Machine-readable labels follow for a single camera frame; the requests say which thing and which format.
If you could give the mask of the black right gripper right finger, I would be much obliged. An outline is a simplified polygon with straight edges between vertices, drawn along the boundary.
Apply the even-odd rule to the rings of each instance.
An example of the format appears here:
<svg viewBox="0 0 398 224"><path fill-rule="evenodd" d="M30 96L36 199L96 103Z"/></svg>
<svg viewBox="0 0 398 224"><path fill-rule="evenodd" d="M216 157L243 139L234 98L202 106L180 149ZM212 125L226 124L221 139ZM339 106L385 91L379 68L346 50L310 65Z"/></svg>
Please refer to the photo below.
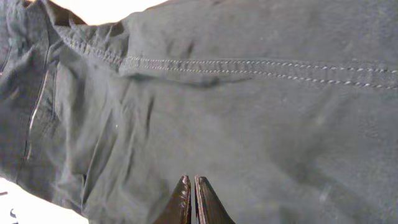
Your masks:
<svg viewBox="0 0 398 224"><path fill-rule="evenodd" d="M206 177L195 176L197 224L235 224Z"/></svg>

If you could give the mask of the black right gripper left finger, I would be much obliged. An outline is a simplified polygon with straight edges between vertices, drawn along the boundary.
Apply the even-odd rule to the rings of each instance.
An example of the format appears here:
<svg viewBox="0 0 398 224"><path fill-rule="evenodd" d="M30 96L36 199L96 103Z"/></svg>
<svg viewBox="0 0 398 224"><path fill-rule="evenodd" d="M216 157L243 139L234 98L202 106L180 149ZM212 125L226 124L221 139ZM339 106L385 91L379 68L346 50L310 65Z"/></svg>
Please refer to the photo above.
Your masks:
<svg viewBox="0 0 398 224"><path fill-rule="evenodd" d="M153 224L191 224L191 183L187 175L178 181L162 213Z"/></svg>

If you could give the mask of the black shorts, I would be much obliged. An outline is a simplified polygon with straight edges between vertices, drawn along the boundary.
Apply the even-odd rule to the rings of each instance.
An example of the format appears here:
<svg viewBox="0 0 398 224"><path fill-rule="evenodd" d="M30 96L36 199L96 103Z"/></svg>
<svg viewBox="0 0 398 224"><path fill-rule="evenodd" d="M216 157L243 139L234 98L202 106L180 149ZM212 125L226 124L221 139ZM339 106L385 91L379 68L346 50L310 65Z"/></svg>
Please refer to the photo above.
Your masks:
<svg viewBox="0 0 398 224"><path fill-rule="evenodd" d="M153 223L183 175L236 223L396 223L397 2L1 2L2 177Z"/></svg>

